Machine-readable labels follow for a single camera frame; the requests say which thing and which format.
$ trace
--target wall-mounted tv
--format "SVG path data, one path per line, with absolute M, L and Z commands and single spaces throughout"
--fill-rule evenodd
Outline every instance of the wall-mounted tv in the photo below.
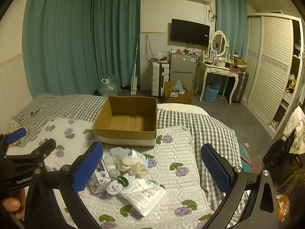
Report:
M 209 29 L 204 24 L 172 19 L 170 40 L 208 46 Z

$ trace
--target orange bag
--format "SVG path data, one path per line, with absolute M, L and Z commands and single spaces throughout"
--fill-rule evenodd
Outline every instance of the orange bag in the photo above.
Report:
M 285 216 L 289 212 L 290 207 L 290 201 L 287 196 L 282 195 L 279 199 L 277 199 L 278 204 L 278 215 L 279 215 L 279 221 L 283 221 Z

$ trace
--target blue gripper pad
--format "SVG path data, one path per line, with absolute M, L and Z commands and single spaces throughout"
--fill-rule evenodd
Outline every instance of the blue gripper pad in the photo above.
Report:
M 94 173 L 98 163 L 103 157 L 103 146 L 101 143 L 94 142 L 96 144 L 93 149 L 88 149 L 84 155 L 87 154 L 86 158 L 81 163 L 73 176 L 73 189 L 76 193 L 83 191 Z
M 201 148 L 201 159 L 220 192 L 229 193 L 234 180 L 232 165 L 210 145 Z
M 7 135 L 6 138 L 6 142 L 8 144 L 13 144 L 15 143 L 17 140 L 22 139 L 23 137 L 25 137 L 26 135 L 26 130 L 25 128 L 20 128 L 12 133 L 10 133 L 9 135 Z

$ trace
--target teal curtain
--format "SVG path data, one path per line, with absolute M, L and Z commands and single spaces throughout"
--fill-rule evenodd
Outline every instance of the teal curtain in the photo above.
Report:
M 119 75 L 131 84 L 140 33 L 140 0 L 93 0 L 93 38 L 99 79 Z
M 234 50 L 245 60 L 248 46 L 247 0 L 216 0 L 216 30 L 221 30 L 229 40 L 229 50 Z
M 92 94 L 109 75 L 131 83 L 140 0 L 27 0 L 22 51 L 33 97 Z
M 33 97 L 91 94 L 98 86 L 91 0 L 27 0 L 22 52 Z

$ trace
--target gingham bedsheet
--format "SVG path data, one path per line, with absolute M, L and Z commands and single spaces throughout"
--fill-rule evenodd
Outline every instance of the gingham bedsheet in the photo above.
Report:
M 20 143 L 19 147 L 24 147 L 28 141 L 34 140 L 51 118 L 94 121 L 105 101 L 106 98 L 94 95 L 55 96 L 44 93 L 37 96 L 14 117 L 14 120 L 27 128 L 28 132 L 27 138 Z M 202 164 L 201 146 L 210 143 L 232 166 L 242 166 L 235 132 L 211 116 L 158 110 L 158 128 L 177 125 L 185 126 L 191 132 L 201 187 L 206 194 L 210 208 L 215 211 L 225 194 L 219 192 L 205 165 Z M 242 198 L 229 226 L 237 222 L 245 199 L 246 197 Z

